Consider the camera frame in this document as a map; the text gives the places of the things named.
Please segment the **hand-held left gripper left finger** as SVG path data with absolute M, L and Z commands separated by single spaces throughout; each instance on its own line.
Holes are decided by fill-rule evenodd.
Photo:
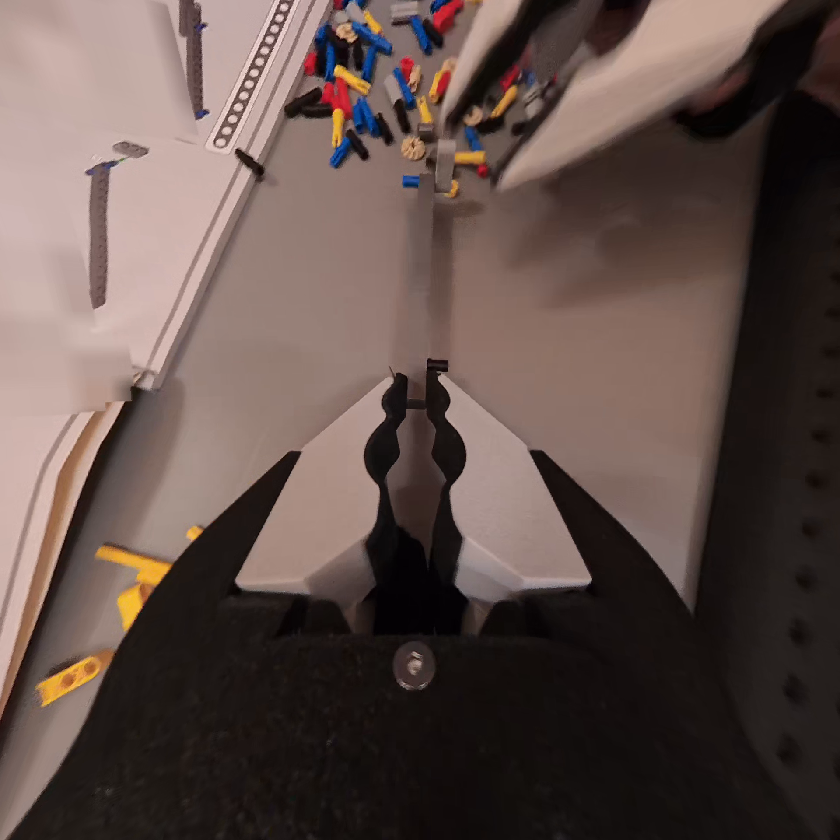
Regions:
M 398 527 L 387 477 L 400 458 L 408 380 L 395 373 L 307 443 L 236 578 L 244 592 L 335 604 L 366 633 Z

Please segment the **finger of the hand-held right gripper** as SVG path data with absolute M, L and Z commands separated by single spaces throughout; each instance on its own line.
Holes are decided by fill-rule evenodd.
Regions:
M 782 1 L 650 2 L 624 41 L 578 69 L 497 189 L 556 172 L 720 86 Z
M 574 53 L 574 2 L 485 2 L 458 55 L 442 120 L 454 128 L 522 56 L 547 81 Z

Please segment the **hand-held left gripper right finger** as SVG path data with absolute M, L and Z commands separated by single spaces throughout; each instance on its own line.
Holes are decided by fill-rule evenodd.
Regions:
M 477 635 L 492 607 L 592 582 L 529 447 L 444 371 L 426 372 L 443 477 L 430 568 L 441 634 Z

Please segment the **pile of small lego pieces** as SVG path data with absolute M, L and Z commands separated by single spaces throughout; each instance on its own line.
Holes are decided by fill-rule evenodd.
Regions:
M 455 50 L 481 6 L 390 2 L 375 11 L 366 2 L 334 2 L 305 56 L 306 84 L 285 104 L 283 117 L 313 124 L 332 171 L 352 159 L 368 161 L 382 144 L 399 152 L 405 175 L 434 176 L 436 143 L 452 139 L 458 187 L 468 173 L 495 177 L 487 140 L 496 133 L 522 140 L 560 99 L 580 59 L 571 56 L 543 81 L 522 56 L 454 128 L 446 128 L 442 106 L 457 66 Z

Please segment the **light grey lego connector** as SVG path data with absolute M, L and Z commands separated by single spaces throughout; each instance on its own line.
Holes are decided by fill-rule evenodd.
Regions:
M 452 139 L 442 139 L 436 143 L 434 153 L 434 188 L 436 194 L 454 198 L 459 194 L 459 184 L 455 179 L 455 153 L 457 143 Z

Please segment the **long grey lego beam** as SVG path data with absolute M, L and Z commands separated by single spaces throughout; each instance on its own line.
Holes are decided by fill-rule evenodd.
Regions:
M 410 412 L 425 408 L 427 358 L 432 345 L 434 176 L 418 176 L 408 230 L 408 393 Z

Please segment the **pile of yellow lego pieces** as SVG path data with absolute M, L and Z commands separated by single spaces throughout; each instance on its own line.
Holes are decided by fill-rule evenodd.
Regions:
M 95 557 L 97 560 L 119 565 L 134 572 L 133 584 L 122 591 L 117 598 L 122 630 L 127 633 L 154 590 L 168 574 L 173 563 L 110 543 L 103 544 L 96 551 Z M 104 648 L 96 653 L 71 659 L 54 668 L 35 687 L 35 699 L 38 706 L 49 707 L 103 675 L 115 654 L 114 648 Z

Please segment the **lego instruction booklet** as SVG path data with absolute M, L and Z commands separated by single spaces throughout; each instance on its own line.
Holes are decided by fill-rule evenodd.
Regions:
M 81 491 L 159 387 L 327 2 L 2 2 L 5 709 Z

